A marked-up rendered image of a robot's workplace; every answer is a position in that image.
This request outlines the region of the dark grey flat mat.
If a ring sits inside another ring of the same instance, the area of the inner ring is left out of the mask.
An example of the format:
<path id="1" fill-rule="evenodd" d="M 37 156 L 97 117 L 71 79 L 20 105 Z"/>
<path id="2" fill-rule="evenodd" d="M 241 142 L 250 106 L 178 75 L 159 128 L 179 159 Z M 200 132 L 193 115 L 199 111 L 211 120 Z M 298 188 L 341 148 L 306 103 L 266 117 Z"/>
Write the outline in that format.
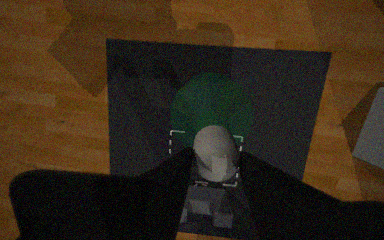
<path id="1" fill-rule="evenodd" d="M 302 182 L 332 52 L 254 49 L 106 38 L 109 174 L 138 176 L 186 147 L 170 123 L 182 86 L 206 72 L 222 74 L 250 97 L 254 118 L 239 144 Z M 189 185 L 227 189 L 231 228 L 210 215 L 187 214 L 178 232 L 260 240 L 239 167 L 227 180 L 203 178 L 193 160 Z"/>

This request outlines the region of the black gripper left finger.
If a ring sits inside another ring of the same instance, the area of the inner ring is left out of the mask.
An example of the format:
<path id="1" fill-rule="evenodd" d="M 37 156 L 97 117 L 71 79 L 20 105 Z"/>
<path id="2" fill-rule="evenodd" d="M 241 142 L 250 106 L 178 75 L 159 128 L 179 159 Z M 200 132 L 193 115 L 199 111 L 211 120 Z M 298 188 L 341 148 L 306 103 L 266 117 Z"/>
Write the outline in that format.
<path id="1" fill-rule="evenodd" d="M 37 169 L 13 178 L 9 197 L 20 235 L 28 229 L 176 240 L 190 183 L 186 147 L 138 176 Z"/>

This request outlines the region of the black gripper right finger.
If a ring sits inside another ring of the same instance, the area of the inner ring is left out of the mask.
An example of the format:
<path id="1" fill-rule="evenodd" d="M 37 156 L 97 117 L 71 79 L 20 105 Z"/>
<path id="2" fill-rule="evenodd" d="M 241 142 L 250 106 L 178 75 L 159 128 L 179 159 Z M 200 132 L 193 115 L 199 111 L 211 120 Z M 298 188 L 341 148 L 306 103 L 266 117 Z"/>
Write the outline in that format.
<path id="1" fill-rule="evenodd" d="M 384 240 L 384 201 L 343 202 L 248 152 L 239 171 L 260 240 Z"/>

